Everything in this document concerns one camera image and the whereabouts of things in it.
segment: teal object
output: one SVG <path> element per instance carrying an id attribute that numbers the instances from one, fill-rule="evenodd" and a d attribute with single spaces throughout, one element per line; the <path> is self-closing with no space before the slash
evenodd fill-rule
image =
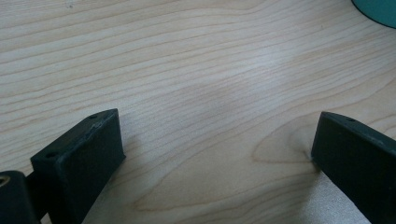
<path id="1" fill-rule="evenodd" d="M 396 28 L 396 0 L 352 0 L 365 16 L 383 25 Z"/>

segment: wood grain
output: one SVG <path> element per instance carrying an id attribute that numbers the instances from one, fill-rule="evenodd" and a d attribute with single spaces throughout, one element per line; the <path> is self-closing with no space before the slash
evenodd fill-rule
<path id="1" fill-rule="evenodd" d="M 127 159 L 85 223 L 368 223 L 309 160 L 323 110 L 396 138 L 396 30 L 350 1 L 3 0 L 0 16 L 0 170 L 29 174 L 120 111 Z"/>

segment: light wood surface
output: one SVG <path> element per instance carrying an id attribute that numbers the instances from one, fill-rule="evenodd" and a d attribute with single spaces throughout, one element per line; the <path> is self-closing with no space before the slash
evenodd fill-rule
<path id="1" fill-rule="evenodd" d="M 127 159 L 85 223 L 368 223 L 309 160 L 323 110 L 396 137 L 396 30 L 350 1 L 3 0 L 0 17 L 0 170 L 120 111 Z"/>

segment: screw hole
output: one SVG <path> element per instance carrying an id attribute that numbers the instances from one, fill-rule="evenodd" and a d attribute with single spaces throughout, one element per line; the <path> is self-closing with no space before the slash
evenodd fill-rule
<path id="1" fill-rule="evenodd" d="M 50 152 L 49 154 L 46 155 L 46 158 L 56 157 L 57 155 L 58 155 L 57 152 Z"/>
<path id="2" fill-rule="evenodd" d="M 8 175 L 0 175 L 0 188 L 6 185 L 9 182 L 9 179 Z"/>

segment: black plastic piece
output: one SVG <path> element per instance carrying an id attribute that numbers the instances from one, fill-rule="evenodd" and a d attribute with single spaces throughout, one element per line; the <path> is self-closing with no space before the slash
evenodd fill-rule
<path id="1" fill-rule="evenodd" d="M 0 173 L 0 223 L 37 223 L 25 176 L 21 172 Z"/>
<path id="2" fill-rule="evenodd" d="M 11 178 L 18 185 L 13 191 L 22 195 L 16 198 L 18 214 L 9 214 L 15 219 L 6 223 L 16 223 L 24 210 L 34 214 L 35 222 L 22 223 L 37 223 L 47 212 L 53 224 L 81 223 L 124 159 L 118 110 L 85 118 L 31 158 L 34 171 L 27 178 Z M 8 191 L 2 187 L 0 195 Z M 0 204 L 6 204 L 3 198 Z"/>
<path id="3" fill-rule="evenodd" d="M 396 223 L 396 141 L 322 112 L 312 159 L 372 223 Z"/>

